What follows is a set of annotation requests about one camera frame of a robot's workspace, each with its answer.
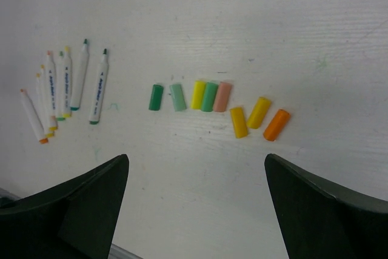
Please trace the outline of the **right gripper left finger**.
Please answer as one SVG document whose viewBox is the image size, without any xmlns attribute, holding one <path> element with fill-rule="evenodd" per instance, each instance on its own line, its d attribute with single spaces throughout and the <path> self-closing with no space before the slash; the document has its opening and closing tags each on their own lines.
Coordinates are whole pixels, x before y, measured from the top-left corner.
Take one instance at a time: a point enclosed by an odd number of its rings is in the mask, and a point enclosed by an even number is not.
<svg viewBox="0 0 388 259">
<path fill-rule="evenodd" d="M 1 258 L 108 258 L 129 175 L 122 154 L 1 206 Z"/>
</svg>

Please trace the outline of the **golden yellow pen cap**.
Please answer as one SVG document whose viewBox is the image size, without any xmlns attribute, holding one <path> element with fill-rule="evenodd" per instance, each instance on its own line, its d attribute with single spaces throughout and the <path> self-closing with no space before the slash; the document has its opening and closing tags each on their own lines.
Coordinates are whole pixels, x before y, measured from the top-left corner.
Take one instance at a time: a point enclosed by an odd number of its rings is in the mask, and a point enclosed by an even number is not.
<svg viewBox="0 0 388 259">
<path fill-rule="evenodd" d="M 270 99 L 260 96 L 247 120 L 247 127 L 258 129 L 262 125 L 271 104 L 272 101 Z"/>
</svg>

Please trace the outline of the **dark green pen cap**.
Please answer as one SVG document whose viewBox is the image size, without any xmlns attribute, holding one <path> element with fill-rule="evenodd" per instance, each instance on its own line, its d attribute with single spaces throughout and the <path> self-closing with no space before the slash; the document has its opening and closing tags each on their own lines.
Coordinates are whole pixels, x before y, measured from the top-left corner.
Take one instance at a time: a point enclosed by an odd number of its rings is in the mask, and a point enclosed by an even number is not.
<svg viewBox="0 0 388 259">
<path fill-rule="evenodd" d="M 162 96 L 164 93 L 164 86 L 154 84 L 150 96 L 149 110 L 159 111 L 162 103 Z"/>
</svg>

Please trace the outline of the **light green pen cap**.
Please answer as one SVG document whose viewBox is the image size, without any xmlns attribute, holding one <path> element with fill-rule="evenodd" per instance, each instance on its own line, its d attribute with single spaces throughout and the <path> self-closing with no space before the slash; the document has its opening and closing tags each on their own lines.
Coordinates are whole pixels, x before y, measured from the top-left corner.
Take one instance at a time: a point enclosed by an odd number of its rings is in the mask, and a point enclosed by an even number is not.
<svg viewBox="0 0 388 259">
<path fill-rule="evenodd" d="M 174 106 L 174 110 L 176 112 L 181 112 L 187 108 L 186 101 L 184 98 L 184 92 L 181 84 L 176 83 L 169 86 L 170 94 L 172 97 L 172 102 Z"/>
</svg>

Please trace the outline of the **light green marker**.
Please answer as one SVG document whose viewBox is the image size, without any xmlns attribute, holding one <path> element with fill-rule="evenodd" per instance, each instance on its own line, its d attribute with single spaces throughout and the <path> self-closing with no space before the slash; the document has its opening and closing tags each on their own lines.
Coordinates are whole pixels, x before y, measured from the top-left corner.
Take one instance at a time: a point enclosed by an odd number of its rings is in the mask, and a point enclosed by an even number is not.
<svg viewBox="0 0 388 259">
<path fill-rule="evenodd" d="M 92 106 L 89 115 L 89 124 L 91 125 L 96 125 L 100 121 L 108 71 L 108 49 L 104 49 L 101 62 L 97 68 L 95 88 L 93 90 Z"/>
</svg>

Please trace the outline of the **dark green marker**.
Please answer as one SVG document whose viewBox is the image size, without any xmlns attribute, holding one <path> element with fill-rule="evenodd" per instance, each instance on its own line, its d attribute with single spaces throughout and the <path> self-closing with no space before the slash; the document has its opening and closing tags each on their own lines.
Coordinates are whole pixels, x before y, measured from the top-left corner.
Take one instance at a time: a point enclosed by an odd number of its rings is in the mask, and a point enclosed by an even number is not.
<svg viewBox="0 0 388 259">
<path fill-rule="evenodd" d="M 75 81 L 73 83 L 73 92 L 70 100 L 70 109 L 72 111 L 79 110 L 81 106 L 82 93 L 84 89 L 85 76 L 87 66 L 89 62 L 89 42 L 87 39 L 84 40 L 80 57 L 79 66 L 76 70 Z"/>
</svg>

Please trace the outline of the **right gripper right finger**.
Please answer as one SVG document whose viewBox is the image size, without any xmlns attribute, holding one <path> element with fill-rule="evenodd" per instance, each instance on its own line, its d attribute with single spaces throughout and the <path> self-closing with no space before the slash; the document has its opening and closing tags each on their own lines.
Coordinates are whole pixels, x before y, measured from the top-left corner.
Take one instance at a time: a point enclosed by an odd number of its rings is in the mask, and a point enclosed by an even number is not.
<svg viewBox="0 0 388 259">
<path fill-rule="evenodd" d="M 289 258 L 387 258 L 387 202 L 275 154 L 267 183 Z"/>
</svg>

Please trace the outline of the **yellow green capped marker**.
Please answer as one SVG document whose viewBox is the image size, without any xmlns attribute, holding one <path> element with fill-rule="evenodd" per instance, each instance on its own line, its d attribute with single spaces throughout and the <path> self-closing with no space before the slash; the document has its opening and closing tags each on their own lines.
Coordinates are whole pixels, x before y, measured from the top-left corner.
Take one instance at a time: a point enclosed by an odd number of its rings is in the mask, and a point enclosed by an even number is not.
<svg viewBox="0 0 388 259">
<path fill-rule="evenodd" d="M 70 108 L 70 100 L 72 96 L 72 59 L 70 54 L 70 47 L 65 46 L 64 49 L 64 105 L 63 117 L 71 117 L 72 111 Z"/>
</svg>

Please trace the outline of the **yellow green pen cap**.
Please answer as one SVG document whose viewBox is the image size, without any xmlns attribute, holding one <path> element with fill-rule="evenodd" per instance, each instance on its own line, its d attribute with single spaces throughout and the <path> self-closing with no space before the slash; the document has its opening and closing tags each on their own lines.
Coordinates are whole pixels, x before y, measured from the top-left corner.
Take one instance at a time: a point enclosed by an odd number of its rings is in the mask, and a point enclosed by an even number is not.
<svg viewBox="0 0 388 259">
<path fill-rule="evenodd" d="M 206 82 L 202 80 L 197 80 L 194 82 L 193 92 L 190 107 L 194 110 L 199 110 L 202 106 L 202 99 L 206 89 Z"/>
</svg>

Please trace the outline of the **salmon pen cap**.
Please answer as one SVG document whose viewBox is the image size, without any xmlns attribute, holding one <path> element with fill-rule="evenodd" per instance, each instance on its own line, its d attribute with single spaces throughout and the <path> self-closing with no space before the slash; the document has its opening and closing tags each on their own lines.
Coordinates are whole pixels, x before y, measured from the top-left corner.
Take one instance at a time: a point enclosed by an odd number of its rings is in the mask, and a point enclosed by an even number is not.
<svg viewBox="0 0 388 259">
<path fill-rule="evenodd" d="M 214 112 L 225 112 L 228 102 L 230 93 L 232 91 L 232 84 L 228 82 L 220 82 L 218 86 L 218 90 L 216 92 L 215 101 L 213 104 L 213 111 Z"/>
</svg>

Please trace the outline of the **bright orange capped marker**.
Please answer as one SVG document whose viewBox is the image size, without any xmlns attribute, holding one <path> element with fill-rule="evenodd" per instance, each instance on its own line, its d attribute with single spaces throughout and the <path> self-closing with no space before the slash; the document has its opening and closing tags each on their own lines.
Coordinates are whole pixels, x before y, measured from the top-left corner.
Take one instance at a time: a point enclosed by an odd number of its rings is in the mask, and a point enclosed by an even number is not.
<svg viewBox="0 0 388 259">
<path fill-rule="evenodd" d="M 34 105 L 27 94 L 27 91 L 24 89 L 21 89 L 20 93 L 21 93 L 22 105 L 27 114 L 30 125 L 34 131 L 35 137 L 38 139 L 40 144 L 48 143 L 48 138 L 45 136 L 43 126 L 39 120 L 39 117 L 38 117 L 38 114 L 36 113 Z"/>
</svg>

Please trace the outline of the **orange pen cap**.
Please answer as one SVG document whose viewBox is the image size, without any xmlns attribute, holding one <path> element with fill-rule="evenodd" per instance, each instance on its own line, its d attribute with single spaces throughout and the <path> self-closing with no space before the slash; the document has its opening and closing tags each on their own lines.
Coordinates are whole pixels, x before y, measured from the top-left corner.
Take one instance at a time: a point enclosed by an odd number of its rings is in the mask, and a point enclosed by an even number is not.
<svg viewBox="0 0 388 259">
<path fill-rule="evenodd" d="M 275 141 L 289 122 L 290 118 L 291 114 L 288 111 L 279 109 L 263 132 L 263 137 L 267 141 Z"/>
</svg>

